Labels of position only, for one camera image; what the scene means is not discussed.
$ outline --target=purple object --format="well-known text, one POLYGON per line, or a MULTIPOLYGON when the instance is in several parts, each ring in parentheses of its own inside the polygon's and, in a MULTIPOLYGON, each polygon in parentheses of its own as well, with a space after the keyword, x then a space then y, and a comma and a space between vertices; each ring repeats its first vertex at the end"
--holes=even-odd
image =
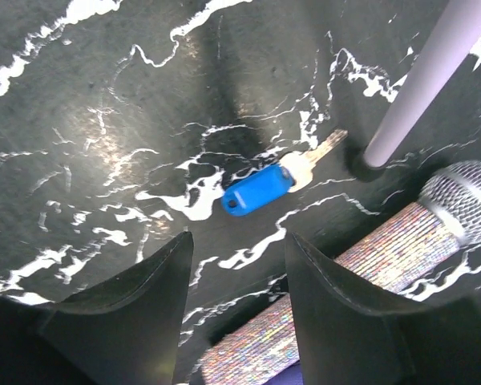
POLYGON ((363 154, 382 167, 481 36, 481 0, 451 0, 363 154))
POLYGON ((298 363, 288 367, 265 385, 303 385, 301 365, 298 363))

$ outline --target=glittery microphone handle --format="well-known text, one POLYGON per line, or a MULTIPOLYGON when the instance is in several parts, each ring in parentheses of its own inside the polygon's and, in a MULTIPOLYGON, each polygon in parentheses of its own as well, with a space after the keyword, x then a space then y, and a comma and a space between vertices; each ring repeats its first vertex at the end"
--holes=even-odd
MULTIPOLYGON (((443 223, 412 203, 335 261, 397 293, 458 250, 443 223)), ((201 370, 208 385, 262 385, 298 359, 287 295, 206 352, 201 370)))
POLYGON ((429 210, 412 203, 335 261, 397 293, 458 250, 446 226, 429 210))

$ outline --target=blue key tag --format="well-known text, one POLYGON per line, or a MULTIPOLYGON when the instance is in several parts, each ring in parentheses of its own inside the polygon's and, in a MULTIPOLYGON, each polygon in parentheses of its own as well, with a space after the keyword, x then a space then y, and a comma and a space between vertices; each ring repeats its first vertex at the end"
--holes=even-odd
POLYGON ((241 217, 284 196, 293 184, 289 172, 273 164, 227 188, 221 203, 228 213, 241 217))

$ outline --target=key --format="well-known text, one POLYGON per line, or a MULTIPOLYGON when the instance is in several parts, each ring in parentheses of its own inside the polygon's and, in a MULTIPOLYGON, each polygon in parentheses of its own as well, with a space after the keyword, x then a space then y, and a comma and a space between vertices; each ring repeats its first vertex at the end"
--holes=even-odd
POLYGON ((347 136, 345 130, 335 130, 315 150, 284 155, 273 164, 235 183, 224 191, 221 204, 227 213, 242 217, 268 203, 293 193, 310 183, 315 164, 347 136))
POLYGON ((294 185, 289 189, 289 193, 295 193, 309 184, 313 180, 312 170, 315 164, 322 159, 324 155, 337 147, 346 136, 346 130, 336 129, 324 142, 319 144, 315 150, 309 150, 303 153, 290 152, 283 155, 279 165, 285 168, 294 180, 294 185))
POLYGON ((285 168, 273 164, 227 188, 221 203, 227 213, 241 217, 284 196, 293 183, 285 168))

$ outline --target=marble floor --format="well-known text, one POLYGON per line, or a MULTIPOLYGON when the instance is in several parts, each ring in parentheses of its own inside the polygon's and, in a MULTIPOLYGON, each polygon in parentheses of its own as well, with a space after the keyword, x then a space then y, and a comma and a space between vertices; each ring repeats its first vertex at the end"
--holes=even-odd
MULTIPOLYGON (((219 198, 338 125, 367 144, 446 1, 0 1, 0 294, 61 301, 183 229, 195 261, 177 382, 286 291, 296 231, 335 257, 416 199, 436 169, 481 160, 481 39, 364 184, 344 148, 307 188, 247 216, 219 198)), ((481 245, 402 293, 481 291, 481 245)))

